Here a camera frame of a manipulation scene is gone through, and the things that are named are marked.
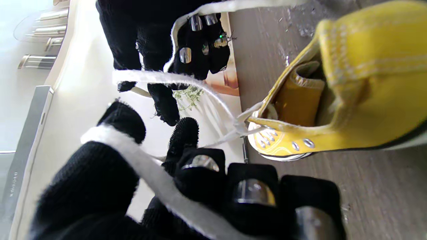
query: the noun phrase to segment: knit glove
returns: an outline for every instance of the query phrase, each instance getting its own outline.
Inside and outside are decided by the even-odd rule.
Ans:
[[[114,58],[116,70],[163,71],[172,57],[170,33],[176,19],[212,2],[211,0],[98,0],[99,19]],[[204,80],[210,70],[217,73],[226,67],[230,56],[220,14],[194,16],[178,32],[178,52],[169,72]],[[143,57],[141,66],[138,52]],[[129,91],[136,82],[122,82],[118,91]],[[186,85],[148,84],[157,115],[174,126],[179,121],[172,90]]]

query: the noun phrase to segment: wooden table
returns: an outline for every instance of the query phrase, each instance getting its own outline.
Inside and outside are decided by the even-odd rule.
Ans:
[[[295,8],[263,8],[230,14],[242,109],[261,101],[309,42],[323,18],[377,0],[318,0]],[[349,239],[425,240],[427,234],[427,147],[398,151],[318,153],[294,162],[261,157],[249,147],[249,161],[274,165],[279,175],[314,176],[341,190]]]

